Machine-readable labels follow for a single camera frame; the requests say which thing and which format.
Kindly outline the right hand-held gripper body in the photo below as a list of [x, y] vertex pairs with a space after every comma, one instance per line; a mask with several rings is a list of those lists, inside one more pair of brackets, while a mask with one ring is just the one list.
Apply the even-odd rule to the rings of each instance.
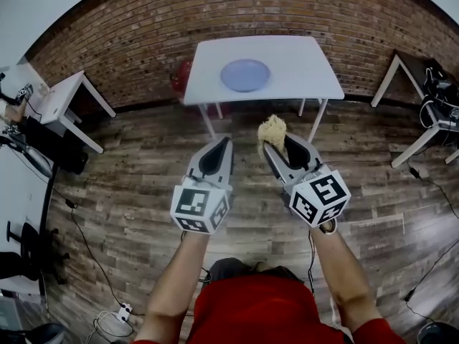
[[337, 170], [322, 163], [283, 185], [287, 207], [310, 228], [333, 221], [348, 204], [351, 193]]

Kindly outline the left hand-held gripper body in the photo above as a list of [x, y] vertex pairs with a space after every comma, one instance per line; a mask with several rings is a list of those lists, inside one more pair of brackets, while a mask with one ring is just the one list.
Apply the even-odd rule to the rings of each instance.
[[197, 173], [174, 188], [170, 215], [183, 231], [213, 234], [230, 211], [231, 175]]

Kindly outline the beige noodle clump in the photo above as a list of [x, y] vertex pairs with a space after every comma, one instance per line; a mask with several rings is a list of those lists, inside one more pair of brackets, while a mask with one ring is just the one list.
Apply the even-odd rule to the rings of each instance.
[[257, 130], [257, 151], [259, 156], [263, 157], [264, 142], [268, 142], [278, 151], [284, 153], [286, 133], [287, 125], [285, 121], [277, 115], [271, 115]]

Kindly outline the big blue plate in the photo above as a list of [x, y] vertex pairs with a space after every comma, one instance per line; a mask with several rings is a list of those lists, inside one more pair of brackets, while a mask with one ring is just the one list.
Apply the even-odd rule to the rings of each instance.
[[254, 59], [238, 59], [220, 71], [223, 85], [233, 92], [254, 92], [262, 89], [271, 76], [266, 64]]

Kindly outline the person's right forearm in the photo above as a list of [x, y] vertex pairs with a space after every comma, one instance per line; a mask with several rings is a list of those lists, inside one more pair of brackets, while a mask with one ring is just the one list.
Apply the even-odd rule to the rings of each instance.
[[317, 228], [311, 229], [311, 236], [341, 324], [354, 333], [370, 320], [381, 318], [364, 270], [344, 238]]

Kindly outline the person's left forearm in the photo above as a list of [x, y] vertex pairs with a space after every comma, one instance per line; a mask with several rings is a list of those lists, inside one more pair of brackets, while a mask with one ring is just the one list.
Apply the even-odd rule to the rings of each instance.
[[209, 235], [187, 232], [150, 294], [135, 341], [178, 344], [201, 274]]

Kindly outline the person's dark trousers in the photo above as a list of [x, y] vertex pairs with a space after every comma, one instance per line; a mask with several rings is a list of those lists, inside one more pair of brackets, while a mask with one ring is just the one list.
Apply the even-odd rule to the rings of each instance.
[[205, 287], [219, 280], [260, 274], [286, 278], [302, 284], [304, 283], [303, 280], [299, 279], [287, 267], [281, 265], [277, 267], [270, 267], [264, 262], [258, 262], [252, 267], [239, 259], [230, 257], [220, 259], [211, 266], [206, 276], [206, 282], [203, 283], [203, 286]]

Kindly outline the red fire extinguisher box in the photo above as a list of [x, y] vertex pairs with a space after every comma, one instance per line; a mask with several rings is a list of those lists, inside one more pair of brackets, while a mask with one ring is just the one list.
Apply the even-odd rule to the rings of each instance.
[[175, 73], [170, 74], [169, 79], [173, 90], [182, 95], [186, 92], [186, 86], [191, 72], [192, 61], [183, 61]]

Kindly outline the white square table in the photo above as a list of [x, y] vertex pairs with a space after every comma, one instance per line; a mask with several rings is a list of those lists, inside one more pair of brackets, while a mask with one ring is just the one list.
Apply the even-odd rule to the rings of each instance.
[[[268, 66], [265, 86], [235, 92], [220, 77], [224, 66], [238, 59], [254, 59]], [[196, 105], [209, 134], [216, 136], [207, 114], [209, 104], [260, 100], [317, 100], [312, 141], [329, 100], [343, 100], [344, 92], [314, 37], [288, 35], [246, 36], [198, 43], [184, 95], [184, 105]]]

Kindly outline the white power strip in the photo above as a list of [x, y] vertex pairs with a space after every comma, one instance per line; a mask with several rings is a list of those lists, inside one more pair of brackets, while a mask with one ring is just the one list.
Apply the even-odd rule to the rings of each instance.
[[132, 307], [128, 303], [122, 303], [120, 309], [116, 314], [118, 320], [127, 322], [132, 313]]

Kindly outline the person's red shirt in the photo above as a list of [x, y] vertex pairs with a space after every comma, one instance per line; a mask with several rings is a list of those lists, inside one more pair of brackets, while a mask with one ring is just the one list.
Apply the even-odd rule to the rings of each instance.
[[[302, 283], [269, 275], [223, 279], [207, 285], [194, 307], [190, 344], [342, 344], [341, 331], [324, 325]], [[355, 344], [404, 344], [384, 318], [351, 336]]]

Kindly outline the black box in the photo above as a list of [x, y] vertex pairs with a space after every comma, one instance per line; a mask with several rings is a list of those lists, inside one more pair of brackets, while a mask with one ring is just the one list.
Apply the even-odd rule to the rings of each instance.
[[87, 153], [34, 118], [23, 119], [22, 126], [28, 145], [51, 159], [64, 171], [77, 175], [82, 173], [88, 160]]

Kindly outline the small white side table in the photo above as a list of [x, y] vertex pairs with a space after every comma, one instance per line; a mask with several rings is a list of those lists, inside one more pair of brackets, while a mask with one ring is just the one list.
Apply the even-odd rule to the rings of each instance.
[[70, 131], [95, 152], [102, 154], [104, 149], [78, 128], [77, 124], [80, 124], [82, 120], [70, 109], [70, 103], [81, 87], [90, 93], [109, 116], [112, 118], [116, 116], [115, 111], [89, 81], [85, 71], [82, 70], [49, 89], [37, 109], [40, 114], [39, 121], [61, 138], [64, 137], [67, 130]]

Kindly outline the black office chair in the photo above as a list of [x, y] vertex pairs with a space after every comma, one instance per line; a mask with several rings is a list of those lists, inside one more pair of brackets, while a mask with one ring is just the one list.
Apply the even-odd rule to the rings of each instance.
[[0, 252], [0, 280], [15, 276], [23, 276], [31, 281], [37, 281], [42, 274], [51, 274], [58, 285], [65, 285], [67, 280], [59, 275], [57, 265], [61, 267], [68, 253], [59, 254], [55, 251], [53, 243], [59, 229], [46, 230], [39, 234], [35, 228], [24, 223], [20, 236], [11, 230], [11, 222], [6, 225], [6, 240], [11, 239], [19, 243], [20, 253]]

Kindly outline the dark round bin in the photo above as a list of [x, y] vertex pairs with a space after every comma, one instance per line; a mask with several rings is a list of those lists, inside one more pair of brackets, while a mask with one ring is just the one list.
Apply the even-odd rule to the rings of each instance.
[[445, 322], [431, 322], [417, 334], [417, 344], [459, 344], [459, 329]]

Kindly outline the white frame dark top table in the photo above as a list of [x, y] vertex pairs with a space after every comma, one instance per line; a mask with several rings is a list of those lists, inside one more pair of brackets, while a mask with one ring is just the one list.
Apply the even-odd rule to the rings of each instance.
[[459, 76], [448, 74], [433, 58], [396, 51], [371, 106], [375, 108], [379, 104], [398, 69], [408, 76], [421, 99], [419, 119], [425, 132], [391, 162], [393, 168], [416, 154], [440, 131], [459, 135]]

